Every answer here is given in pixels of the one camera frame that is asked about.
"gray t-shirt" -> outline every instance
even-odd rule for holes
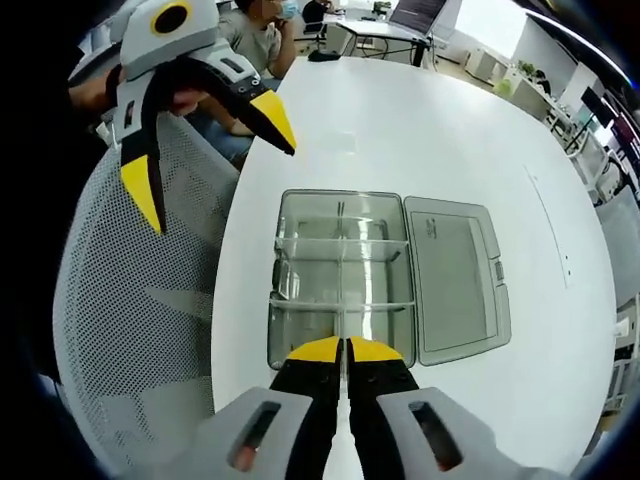
[[[246,57],[260,75],[265,73],[280,52],[280,32],[273,23],[265,30],[260,30],[240,10],[220,15],[218,28],[233,51]]]

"container lid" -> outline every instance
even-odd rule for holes
[[[509,343],[509,298],[488,210],[417,197],[404,204],[420,363],[457,360]]]

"gray lid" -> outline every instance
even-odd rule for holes
[[[416,197],[404,203],[420,362],[448,362],[509,343],[509,297],[488,210]]]

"face mask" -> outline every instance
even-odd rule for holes
[[[280,2],[282,6],[282,12],[278,15],[278,18],[282,20],[291,20],[298,14],[298,4],[296,0],[284,0]]]

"ceiling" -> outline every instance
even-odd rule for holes
[[[563,24],[604,52],[635,85],[635,91],[600,56],[581,42],[542,20],[533,18],[578,61],[591,68],[602,83],[616,93],[630,110],[640,106],[640,22],[636,2],[611,0],[513,0]]]

